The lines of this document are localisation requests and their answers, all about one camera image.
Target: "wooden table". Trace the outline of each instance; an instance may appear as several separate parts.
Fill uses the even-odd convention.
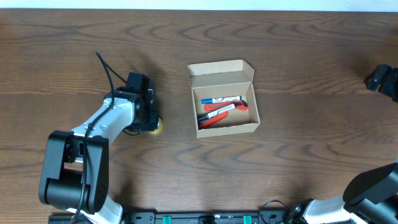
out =
[[[398,154],[397,104],[366,90],[398,65],[398,14],[128,10],[0,11],[1,222],[43,223],[38,188],[53,130],[80,125],[109,83],[95,56],[157,84],[165,128],[120,134],[109,194],[158,211],[256,210],[342,194]],[[257,131],[196,139],[187,65],[245,59]],[[122,83],[114,78],[116,86]]]

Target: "white wall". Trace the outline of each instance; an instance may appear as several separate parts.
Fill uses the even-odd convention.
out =
[[[0,0],[0,8],[398,12],[398,0]]]

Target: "open box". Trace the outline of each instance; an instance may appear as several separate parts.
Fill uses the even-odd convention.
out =
[[[188,65],[197,138],[253,132],[260,125],[253,89],[254,69],[244,60]],[[229,110],[228,117],[206,129],[198,128],[197,116],[206,114],[202,99],[242,96],[248,110]]]

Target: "red box cutter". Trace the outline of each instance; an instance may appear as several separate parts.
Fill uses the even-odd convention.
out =
[[[239,106],[236,106],[235,109],[241,110],[241,111],[246,111],[248,110],[248,104],[244,100],[239,100],[239,101],[230,101],[230,102],[223,102],[223,103],[208,103],[205,104],[205,111],[215,111],[218,110],[226,105],[230,105],[231,103],[240,103]],[[199,128],[207,128],[212,124],[215,124],[222,119],[226,118],[228,116],[228,111],[221,113],[203,123],[199,124]]]

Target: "green marking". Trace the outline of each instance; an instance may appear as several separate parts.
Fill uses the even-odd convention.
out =
[[[163,217],[163,224],[172,224],[172,217]]]
[[[243,224],[251,224],[251,215],[243,216]]]

